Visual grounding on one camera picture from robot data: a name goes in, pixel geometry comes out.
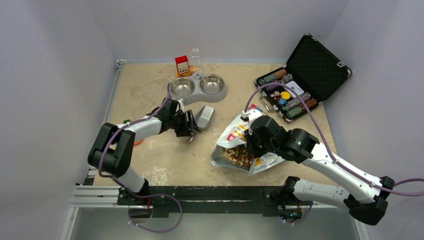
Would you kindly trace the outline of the silver metal scoop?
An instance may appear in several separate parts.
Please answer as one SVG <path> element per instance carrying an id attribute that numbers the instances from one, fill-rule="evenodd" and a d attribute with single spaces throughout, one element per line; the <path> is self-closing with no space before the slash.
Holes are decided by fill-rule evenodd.
<path id="1" fill-rule="evenodd" d="M 199 132 L 205 130 L 211 124 L 215 109 L 211 106 L 204 105 L 200 111 L 194 116 L 194 122 L 199 128 Z"/>

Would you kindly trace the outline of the pet food bag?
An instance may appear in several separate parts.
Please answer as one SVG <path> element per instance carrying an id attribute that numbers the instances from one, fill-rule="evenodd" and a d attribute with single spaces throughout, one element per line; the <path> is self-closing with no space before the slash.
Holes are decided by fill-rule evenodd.
<path id="1" fill-rule="evenodd" d="M 224 148 L 231 149 L 238 145 L 244 145 L 247 149 L 245 131 L 248 130 L 248 128 L 248 123 L 241 120 L 240 114 L 232 120 L 215 141 L 216 147 L 210 157 L 213 166 L 241 170 L 252 176 L 284 162 L 284 159 L 277 156 L 275 153 L 266 153 L 258 158 L 253 157 L 254 159 L 250 167 L 240 166 L 226 159 L 223 156 Z"/>

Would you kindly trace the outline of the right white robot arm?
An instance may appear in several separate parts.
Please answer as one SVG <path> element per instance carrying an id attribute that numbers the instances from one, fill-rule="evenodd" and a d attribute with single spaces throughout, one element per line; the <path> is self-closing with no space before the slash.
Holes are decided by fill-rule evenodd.
<path id="1" fill-rule="evenodd" d="M 314 169 L 336 183 L 327 185 L 289 176 L 280 191 L 284 202 L 314 201 L 339 207 L 371 226 L 377 225 L 386 214 L 389 191 L 395 186 L 391 177 L 377 177 L 360 170 L 299 128 L 288 131 L 284 140 L 273 142 L 285 160 Z"/>

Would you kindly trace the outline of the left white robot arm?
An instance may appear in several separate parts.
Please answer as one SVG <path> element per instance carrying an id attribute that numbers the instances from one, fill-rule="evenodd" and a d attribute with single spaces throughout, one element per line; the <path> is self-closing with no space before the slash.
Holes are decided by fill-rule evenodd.
<path id="1" fill-rule="evenodd" d="M 121 125 L 103 124 L 87 162 L 101 177 L 116 181 L 129 192 L 132 201 L 142 205 L 149 199 L 149 182 L 131 167 L 134 145 L 168 130 L 173 130 L 177 137 L 201 132 L 191 110 L 185 110 L 177 100 L 164 99 L 161 106 L 139 120 Z"/>

